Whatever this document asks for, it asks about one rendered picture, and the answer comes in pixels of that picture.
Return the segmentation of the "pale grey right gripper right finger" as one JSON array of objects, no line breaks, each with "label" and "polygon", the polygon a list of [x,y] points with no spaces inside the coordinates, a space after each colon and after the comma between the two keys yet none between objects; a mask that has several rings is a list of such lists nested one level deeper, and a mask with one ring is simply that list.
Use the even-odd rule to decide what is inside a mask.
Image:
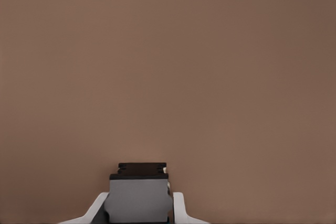
[{"label": "pale grey right gripper right finger", "polygon": [[209,222],[193,218],[187,214],[183,193],[174,192],[173,203],[175,224],[210,224]]}]

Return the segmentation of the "grey switch with black top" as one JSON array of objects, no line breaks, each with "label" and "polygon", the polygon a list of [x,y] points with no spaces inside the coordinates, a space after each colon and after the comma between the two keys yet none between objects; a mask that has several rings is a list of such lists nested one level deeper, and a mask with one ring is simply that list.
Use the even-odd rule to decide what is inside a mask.
[{"label": "grey switch with black top", "polygon": [[167,164],[119,163],[104,209],[112,224],[167,223],[173,209]]}]

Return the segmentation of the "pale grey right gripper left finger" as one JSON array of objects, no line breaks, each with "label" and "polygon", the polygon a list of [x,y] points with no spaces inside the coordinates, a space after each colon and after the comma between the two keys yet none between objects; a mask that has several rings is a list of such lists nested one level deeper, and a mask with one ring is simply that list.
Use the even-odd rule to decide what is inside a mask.
[{"label": "pale grey right gripper left finger", "polygon": [[108,194],[108,192],[100,193],[83,216],[71,220],[62,221],[58,224],[91,224],[98,210],[105,202]]}]

